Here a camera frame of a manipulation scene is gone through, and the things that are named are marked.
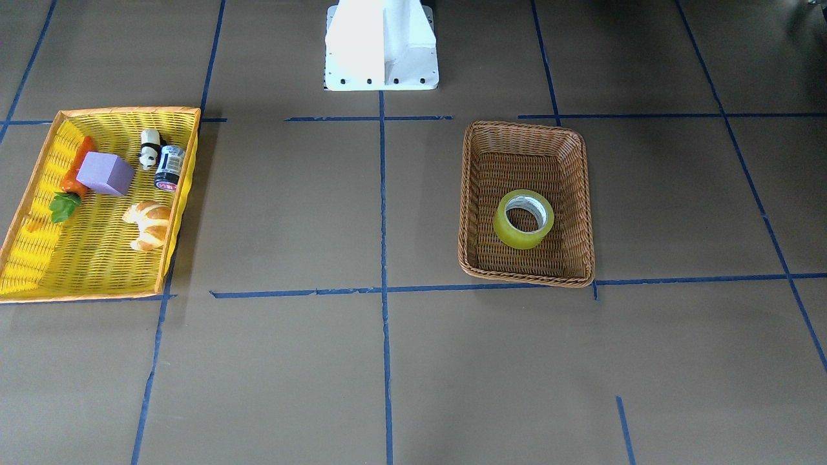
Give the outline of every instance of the purple block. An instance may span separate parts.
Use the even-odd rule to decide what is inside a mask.
[[[120,156],[90,151],[78,172],[78,182],[101,194],[126,195],[135,170]]]

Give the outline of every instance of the roll of tape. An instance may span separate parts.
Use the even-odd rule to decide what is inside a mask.
[[[536,231],[520,231],[508,217],[508,211],[512,209],[528,210],[537,219],[538,229]],[[519,249],[528,250],[535,248],[546,234],[552,230],[554,224],[554,211],[552,205],[542,195],[528,189],[512,190],[507,193],[494,215],[494,231],[505,245]]]

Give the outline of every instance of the toy croissant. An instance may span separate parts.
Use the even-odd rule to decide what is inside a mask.
[[[123,214],[123,221],[138,223],[138,238],[129,245],[146,252],[164,245],[166,231],[170,228],[170,207],[165,207],[154,200],[144,200],[132,205]]]

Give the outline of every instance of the white figurine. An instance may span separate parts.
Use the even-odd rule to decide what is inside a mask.
[[[141,156],[138,157],[144,171],[150,166],[155,166],[160,155],[160,134],[156,129],[144,129],[141,131]]]

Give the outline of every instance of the can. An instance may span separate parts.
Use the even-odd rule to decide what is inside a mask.
[[[158,170],[155,172],[155,187],[169,192],[178,189],[181,166],[184,165],[184,149],[179,146],[163,146],[160,149]]]

